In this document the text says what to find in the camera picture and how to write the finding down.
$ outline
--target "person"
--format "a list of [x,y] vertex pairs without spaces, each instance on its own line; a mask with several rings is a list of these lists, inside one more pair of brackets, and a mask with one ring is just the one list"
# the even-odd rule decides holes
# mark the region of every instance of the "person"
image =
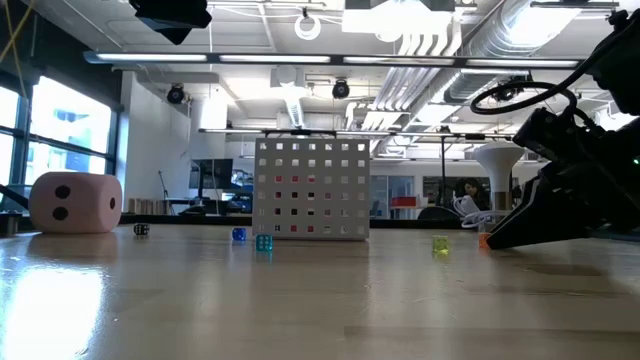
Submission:
[[480,211],[491,210],[489,195],[475,178],[461,178],[456,183],[456,197],[464,195],[469,195]]

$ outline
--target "pink foam die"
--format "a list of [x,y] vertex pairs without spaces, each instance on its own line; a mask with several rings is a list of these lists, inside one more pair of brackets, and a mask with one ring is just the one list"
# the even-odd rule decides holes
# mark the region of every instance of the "pink foam die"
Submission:
[[109,232],[120,221],[122,186],[111,175],[46,173],[33,184],[29,212],[43,233]]

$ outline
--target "translucent blue die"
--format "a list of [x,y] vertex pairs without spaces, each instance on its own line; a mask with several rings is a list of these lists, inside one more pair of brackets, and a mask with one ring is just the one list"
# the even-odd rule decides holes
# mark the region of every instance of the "translucent blue die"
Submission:
[[247,229],[235,228],[231,231],[231,237],[233,241],[245,241],[247,240]]
[[273,236],[266,234],[256,235],[256,251],[273,250]]

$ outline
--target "table surface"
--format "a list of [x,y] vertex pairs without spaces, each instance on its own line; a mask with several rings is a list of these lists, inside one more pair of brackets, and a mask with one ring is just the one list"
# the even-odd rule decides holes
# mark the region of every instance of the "table surface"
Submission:
[[230,230],[1,239],[0,358],[640,357],[640,244],[489,252],[469,232],[372,230],[256,253]]

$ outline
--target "computer monitor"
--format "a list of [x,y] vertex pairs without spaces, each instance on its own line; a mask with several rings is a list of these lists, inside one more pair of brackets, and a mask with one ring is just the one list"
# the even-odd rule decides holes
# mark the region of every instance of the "computer monitor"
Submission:
[[202,179],[202,189],[230,189],[232,173],[233,159],[192,160],[189,188],[199,189]]

